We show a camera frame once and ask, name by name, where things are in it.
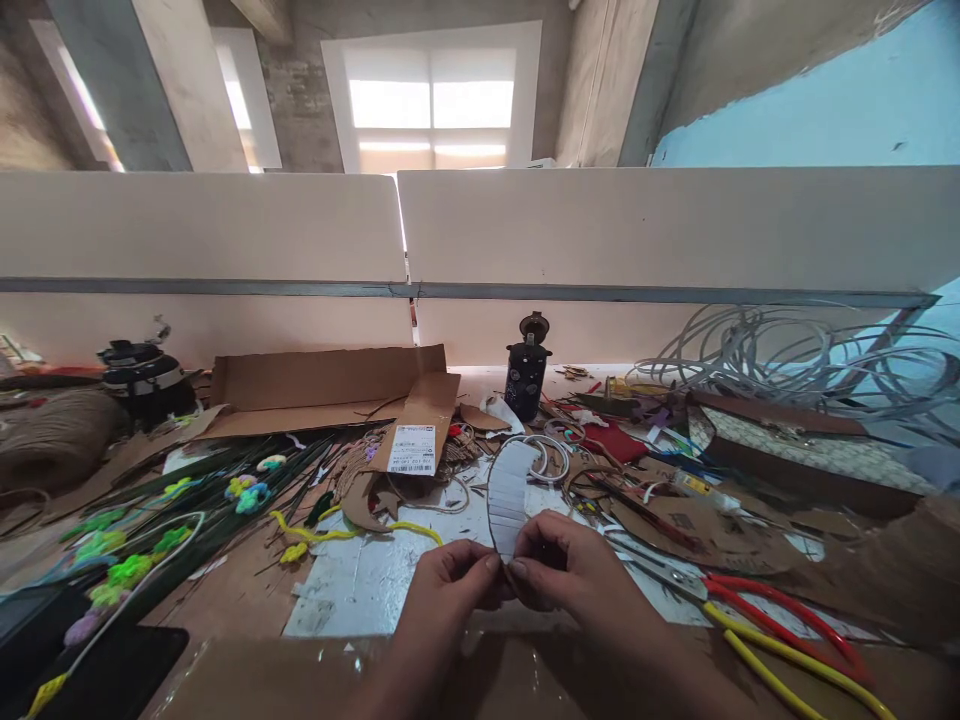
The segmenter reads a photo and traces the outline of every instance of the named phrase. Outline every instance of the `hand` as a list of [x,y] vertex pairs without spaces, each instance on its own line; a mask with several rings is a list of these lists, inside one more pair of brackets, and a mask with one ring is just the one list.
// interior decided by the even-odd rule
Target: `hand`
[[669,642],[666,621],[594,530],[545,510],[520,531],[515,556],[511,575],[602,644],[636,653]]
[[470,613],[499,605],[500,556],[472,540],[424,553],[407,591],[391,654],[398,662],[442,670],[453,656]]

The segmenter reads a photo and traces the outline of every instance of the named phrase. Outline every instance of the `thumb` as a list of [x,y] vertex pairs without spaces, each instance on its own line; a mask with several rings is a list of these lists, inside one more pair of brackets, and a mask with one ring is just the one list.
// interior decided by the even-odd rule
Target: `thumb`
[[500,556],[490,553],[475,562],[467,574],[456,583],[464,602],[469,603],[471,609],[480,603],[480,599],[493,584],[499,570]]
[[510,572],[558,607],[566,607],[567,573],[549,568],[532,558],[517,558]]

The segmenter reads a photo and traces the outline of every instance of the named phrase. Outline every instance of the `barcode sticker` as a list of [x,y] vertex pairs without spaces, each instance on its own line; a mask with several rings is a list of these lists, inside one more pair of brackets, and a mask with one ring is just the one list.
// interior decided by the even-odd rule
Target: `barcode sticker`
[[397,425],[387,472],[433,475],[437,470],[434,425]]

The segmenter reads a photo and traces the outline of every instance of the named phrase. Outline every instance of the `white board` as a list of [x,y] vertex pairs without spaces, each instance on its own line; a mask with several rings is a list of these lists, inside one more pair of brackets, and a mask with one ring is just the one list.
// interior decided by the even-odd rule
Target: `white board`
[[427,171],[398,182],[414,281],[929,292],[960,275],[958,167]]
[[[551,364],[633,363],[656,357],[702,306],[605,302],[528,302],[525,300],[418,300],[417,326],[423,345],[443,343],[448,365],[504,365],[507,345],[520,342],[520,321],[539,310],[550,322],[544,347]],[[804,316],[834,327],[877,322],[883,310],[803,308]],[[760,354],[799,340],[784,329],[762,338]]]
[[0,332],[53,365],[96,366],[111,340],[173,331],[163,348],[187,368],[217,355],[413,345],[410,303],[392,298],[0,293]]
[[0,173],[6,277],[400,281],[393,180]]

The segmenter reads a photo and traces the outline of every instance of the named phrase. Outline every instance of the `patterned fabric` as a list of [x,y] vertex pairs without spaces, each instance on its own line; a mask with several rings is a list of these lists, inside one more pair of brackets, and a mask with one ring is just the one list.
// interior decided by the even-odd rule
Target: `patterned fabric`
[[937,488],[895,460],[887,446],[864,437],[803,434],[766,427],[708,407],[691,407],[690,439],[700,452],[715,436],[799,465],[835,475],[886,485],[917,495],[934,495]]

